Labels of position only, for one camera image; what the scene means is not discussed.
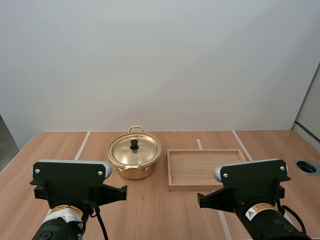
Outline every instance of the pot handle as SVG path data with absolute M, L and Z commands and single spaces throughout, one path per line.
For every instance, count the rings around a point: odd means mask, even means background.
M 142 126 L 131 126 L 131 127 L 129 128 L 128 133 L 131 133 L 131 130 L 132 130 L 132 129 L 140 129 L 141 132 L 144 133 L 144 129 L 142 128 Z
M 144 169 L 142 166 L 140 166 L 140 165 L 136 165 L 136 166 L 124 166 L 124 168 L 119 167 L 119 170 L 120 170 L 121 172 L 125 172 L 125 171 L 127 171 L 127 170 L 129 170 L 129 169 L 139 169 L 139 170 L 142 170 L 142 171 L 145 170 L 145 169 Z

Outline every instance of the white tape line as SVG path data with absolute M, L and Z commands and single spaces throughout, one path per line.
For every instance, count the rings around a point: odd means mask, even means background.
M 201 145 L 201 142 L 200 142 L 200 139 L 197 139 L 196 142 L 198 143 L 199 149 L 203 149 L 203 148 L 202 148 L 202 145 Z
M 202 145 L 201 145 L 201 142 L 200 142 L 200 139 L 197 139 L 196 142 L 198 143 L 199 149 L 203 149 Z M 221 223 L 222 223 L 225 239 L 226 240 L 232 240 L 231 233 L 230 233 L 230 230 L 229 230 L 228 223 L 227 223 L 227 220 L 226 220 L 224 212 L 218 210 L 218 213 L 219 213 L 219 216 L 220 216 L 220 219 L 221 219 Z
M 85 147 L 85 145 L 86 145 L 86 142 L 87 142 L 87 140 L 88 140 L 88 138 L 89 138 L 90 133 L 91 133 L 91 131 L 88 131 L 88 132 L 86 133 L 85 138 L 84 138 L 84 140 L 83 140 L 83 142 L 82 142 L 82 145 L 81 145 L 78 153 L 76 154 L 74 160 L 78 160 L 78 159 L 79 159 L 79 157 L 80 157 L 80 155 L 81 155 L 81 153 L 82 153 L 82 150 L 84 149 L 84 147 Z
M 248 157 L 248 159 L 249 159 L 250 161 L 253 161 L 253 159 L 252 159 L 252 157 L 250 156 L 249 152 L 247 151 L 245 145 L 242 143 L 242 141 L 241 141 L 240 138 L 238 137 L 236 131 L 235 131 L 235 130 L 232 130 L 232 132 L 233 132 L 233 135 L 235 136 L 235 138 L 237 139 L 238 143 L 239 143 L 240 146 L 242 147 L 245 155 Z
M 248 159 L 250 161 L 253 161 L 253 158 L 250 156 L 248 150 L 246 149 L 245 145 L 242 143 L 242 141 L 240 140 L 240 138 L 238 137 L 238 134 L 236 133 L 235 130 L 232 130 L 233 135 L 235 136 L 235 138 L 237 139 L 238 143 L 240 144 L 240 146 L 242 147 L 245 155 L 248 157 Z M 287 213 L 284 214 L 284 217 L 294 226 L 293 222 L 291 221 L 290 217 L 288 216 Z

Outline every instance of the gold pot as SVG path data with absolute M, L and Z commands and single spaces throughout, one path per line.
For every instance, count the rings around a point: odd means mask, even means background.
M 132 132 L 134 128 L 141 131 Z M 120 176 L 143 179 L 155 170 L 161 149 L 161 143 L 155 136 L 145 133 L 141 126 L 132 126 L 127 134 L 111 142 L 108 157 Z

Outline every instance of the tray rim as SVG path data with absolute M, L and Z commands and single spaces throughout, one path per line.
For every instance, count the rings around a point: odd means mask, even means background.
M 173 183 L 172 182 L 172 170 L 171 170 L 171 156 L 173 153 L 178 152 L 236 152 L 240 158 L 241 162 L 248 162 L 242 153 L 241 149 L 236 148 L 229 148 L 229 149 L 167 149 L 166 151 L 166 159 L 167 159 L 167 167 L 168 167 L 168 190 L 171 191 L 197 191 L 197 190 L 176 190 L 176 187 L 197 187 L 199 188 L 199 191 L 201 189 L 208 188 L 208 191 L 216 191 L 218 189 L 221 189 L 221 185 L 208 185 L 208 184 L 199 184 L 199 183 Z

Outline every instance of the wooden table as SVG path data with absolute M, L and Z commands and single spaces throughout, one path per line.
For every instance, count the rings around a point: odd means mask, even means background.
M 48 213 L 48 203 L 35 199 L 35 186 L 29 184 L 35 162 L 41 159 L 109 161 L 108 146 L 123 133 L 44 132 L 31 139 L 0 173 L 0 239 L 31 239 Z M 114 171 L 104 182 L 118 188 L 128 185 L 127 201 L 101 207 L 110 240 L 251 239 L 235 214 L 199 208 L 197 192 L 168 191 L 166 150 L 198 149 L 199 146 L 203 149 L 241 149 L 247 161 L 272 158 L 286 161 L 292 180 L 282 183 L 286 190 L 282 202 L 301 217 L 309 236 L 320 237 L 320 176 L 304 175 L 293 165 L 294 160 L 312 160 L 320 164 L 320 154 L 295 131 L 152 134 L 162 143 L 162 155 L 155 172 L 145 179 L 127 180 Z M 290 214 L 289 217 L 299 228 Z M 96 218 L 89 219 L 84 239 L 103 239 Z

